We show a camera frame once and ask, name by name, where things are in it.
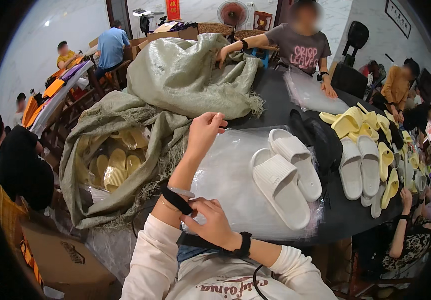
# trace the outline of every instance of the hand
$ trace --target hand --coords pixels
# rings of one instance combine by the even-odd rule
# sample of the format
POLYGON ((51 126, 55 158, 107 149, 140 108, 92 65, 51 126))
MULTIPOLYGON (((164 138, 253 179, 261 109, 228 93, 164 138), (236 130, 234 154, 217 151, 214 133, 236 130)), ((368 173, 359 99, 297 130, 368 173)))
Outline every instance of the hand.
POLYGON ((331 86, 330 80, 325 80, 322 82, 320 89, 324 91, 325 95, 330 99, 336 99, 338 97, 336 91, 334 91, 333 87, 331 86))
POLYGON ((189 156, 202 160, 207 151, 211 148, 217 134, 223 134, 227 121, 224 121, 224 114, 216 112, 206 112, 200 117, 196 117, 190 126, 186 153, 189 156))
POLYGON ((241 248, 242 236, 232 231, 218 200, 208 201, 204 198, 197 198, 189 201, 189 205, 194 210, 193 217, 200 212, 207 219, 207 223, 200 225, 192 217, 182 215, 181 221, 191 231, 197 233, 204 240, 226 250, 234 251, 241 248))
POLYGON ((412 194, 407 188, 403 188, 400 192, 402 198, 402 204, 404 205, 404 212, 409 214, 412 207, 412 194))
POLYGON ((224 65, 224 62, 226 61, 227 54, 229 53, 227 50, 228 46, 225 46, 224 48, 220 49, 217 53, 217 58, 215 59, 215 62, 219 62, 219 69, 222 69, 222 66, 224 65))

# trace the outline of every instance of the purple fabric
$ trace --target purple fabric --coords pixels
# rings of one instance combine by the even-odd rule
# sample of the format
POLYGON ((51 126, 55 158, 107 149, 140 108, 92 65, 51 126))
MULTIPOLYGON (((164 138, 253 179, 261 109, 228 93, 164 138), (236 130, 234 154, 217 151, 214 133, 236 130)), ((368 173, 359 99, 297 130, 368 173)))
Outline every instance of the purple fabric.
POLYGON ((83 63, 78 64, 77 66, 73 67, 72 69, 68 70, 67 73, 65 73, 65 75, 62 77, 63 81, 68 81, 69 79, 71 79, 74 74, 79 71, 83 66, 85 66, 87 63, 89 63, 89 61, 85 61, 83 63))

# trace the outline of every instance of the patterned top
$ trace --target patterned top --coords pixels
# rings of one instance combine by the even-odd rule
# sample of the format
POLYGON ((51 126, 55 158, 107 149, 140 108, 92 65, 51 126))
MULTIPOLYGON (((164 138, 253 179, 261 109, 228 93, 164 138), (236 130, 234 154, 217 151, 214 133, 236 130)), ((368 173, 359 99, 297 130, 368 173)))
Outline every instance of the patterned top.
POLYGON ((389 256, 391 247, 389 247, 382 260, 382 266, 387 271, 399 270, 414 261, 420 259, 431 246, 431 230, 424 227, 424 224, 430 223, 429 219, 422 215, 417 217, 414 225, 406 231, 404 239, 404 249, 399 258, 389 256))

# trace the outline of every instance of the woven basket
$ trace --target woven basket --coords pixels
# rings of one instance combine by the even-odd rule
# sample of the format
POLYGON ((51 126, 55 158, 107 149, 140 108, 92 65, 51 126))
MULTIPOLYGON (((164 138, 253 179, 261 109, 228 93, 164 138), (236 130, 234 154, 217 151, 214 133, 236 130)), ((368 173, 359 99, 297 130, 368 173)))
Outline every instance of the woven basket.
POLYGON ((27 218, 25 207, 20 207, 9 198, 0 186, 0 225, 12 250, 20 252, 19 242, 15 240, 15 224, 17 219, 27 218))

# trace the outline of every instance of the round table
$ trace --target round table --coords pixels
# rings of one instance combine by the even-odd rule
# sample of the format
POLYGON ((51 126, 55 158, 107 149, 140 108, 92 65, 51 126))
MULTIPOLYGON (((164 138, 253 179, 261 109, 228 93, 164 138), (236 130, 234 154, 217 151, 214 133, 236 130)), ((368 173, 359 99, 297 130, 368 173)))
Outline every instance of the round table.
MULTIPOLYGON (((272 69, 259 69, 253 89, 265 100, 265 111, 260 118, 250 115, 229 121, 228 127, 234 129, 247 129, 290 124, 290 111, 301 108, 290 101, 283 72, 272 69)), ((345 93, 335 90, 339 98, 349 107, 361 103, 368 111, 382 111, 371 104, 345 93)), ((302 118, 318 118, 319 112, 306 111, 301 113, 302 118)), ((323 221, 317 235, 306 241, 267 241, 274 244, 284 244, 294 247, 306 247, 317 244, 334 243, 338 240, 350 238, 358 233, 367 231, 377 225, 394 219, 401 214, 403 206, 399 193, 389 202, 389 206, 382 210, 380 217, 372 218, 371 208, 363 207, 360 200, 350 201, 344 195, 339 173, 328 183, 329 198, 325 204, 323 221)), ((214 246, 198 236, 183 234, 179 240, 183 245, 214 248, 214 246)))

